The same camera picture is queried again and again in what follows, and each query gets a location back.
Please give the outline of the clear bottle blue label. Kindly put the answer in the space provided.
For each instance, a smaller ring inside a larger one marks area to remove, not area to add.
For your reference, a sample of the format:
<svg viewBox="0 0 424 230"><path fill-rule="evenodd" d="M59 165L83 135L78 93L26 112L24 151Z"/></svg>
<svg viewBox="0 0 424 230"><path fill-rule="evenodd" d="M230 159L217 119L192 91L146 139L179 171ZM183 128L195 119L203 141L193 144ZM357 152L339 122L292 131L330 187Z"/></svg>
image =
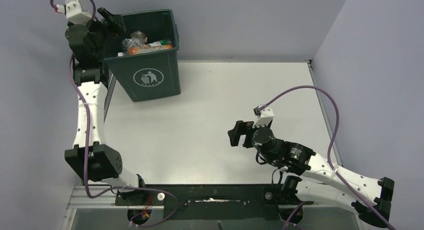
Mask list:
<svg viewBox="0 0 424 230"><path fill-rule="evenodd" d="M130 48L138 48L146 45L148 37L145 32L135 31L130 34L129 38L125 38L122 41L122 48L125 52L129 51Z"/></svg>

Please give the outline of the orange juice bottle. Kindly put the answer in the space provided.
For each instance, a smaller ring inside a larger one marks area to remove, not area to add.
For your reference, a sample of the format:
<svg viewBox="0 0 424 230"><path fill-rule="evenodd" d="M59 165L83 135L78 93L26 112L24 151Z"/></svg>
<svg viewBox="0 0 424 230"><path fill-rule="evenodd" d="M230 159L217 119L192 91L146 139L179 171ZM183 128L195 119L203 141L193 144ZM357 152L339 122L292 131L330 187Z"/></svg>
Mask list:
<svg viewBox="0 0 424 230"><path fill-rule="evenodd" d="M172 45L132 47L128 50L130 56L172 49Z"/></svg>

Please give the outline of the clear bottle green cap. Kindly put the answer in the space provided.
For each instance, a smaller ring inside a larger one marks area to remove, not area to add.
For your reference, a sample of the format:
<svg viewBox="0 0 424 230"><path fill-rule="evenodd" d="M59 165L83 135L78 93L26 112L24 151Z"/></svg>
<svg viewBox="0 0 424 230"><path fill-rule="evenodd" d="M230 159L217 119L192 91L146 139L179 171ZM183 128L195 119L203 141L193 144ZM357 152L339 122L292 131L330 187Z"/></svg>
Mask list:
<svg viewBox="0 0 424 230"><path fill-rule="evenodd" d="M165 46L165 45L171 45L172 46L172 41L169 39L163 39L163 40L159 40L159 41L155 41L152 43L148 43L147 45L149 46Z"/></svg>

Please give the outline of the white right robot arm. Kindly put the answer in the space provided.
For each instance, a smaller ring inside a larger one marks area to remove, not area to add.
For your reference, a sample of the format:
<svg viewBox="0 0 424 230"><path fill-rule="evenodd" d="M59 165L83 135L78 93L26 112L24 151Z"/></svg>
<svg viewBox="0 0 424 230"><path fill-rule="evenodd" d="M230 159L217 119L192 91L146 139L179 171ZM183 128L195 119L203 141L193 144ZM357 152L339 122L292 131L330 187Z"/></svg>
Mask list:
<svg viewBox="0 0 424 230"><path fill-rule="evenodd" d="M244 136L243 147L256 150L259 164L289 173L281 189L285 202L323 202L351 211L369 225L390 228L392 179L348 170L309 147L276 138L269 125L237 121L227 134L232 147Z"/></svg>

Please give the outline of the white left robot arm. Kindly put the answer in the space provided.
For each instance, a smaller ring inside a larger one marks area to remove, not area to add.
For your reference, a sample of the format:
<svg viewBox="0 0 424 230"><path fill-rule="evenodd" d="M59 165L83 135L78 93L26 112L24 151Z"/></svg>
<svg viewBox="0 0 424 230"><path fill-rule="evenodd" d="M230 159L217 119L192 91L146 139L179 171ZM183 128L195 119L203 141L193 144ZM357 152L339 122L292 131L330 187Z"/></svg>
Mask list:
<svg viewBox="0 0 424 230"><path fill-rule="evenodd" d="M109 71L103 63L106 43L122 35L125 26L121 15L105 8L97 12L102 20L89 17L86 23L69 22L65 37L72 50L69 75L78 98L77 130L65 161L81 178L103 182L119 191L144 187L144 180L124 168L121 154L106 143L105 102Z"/></svg>

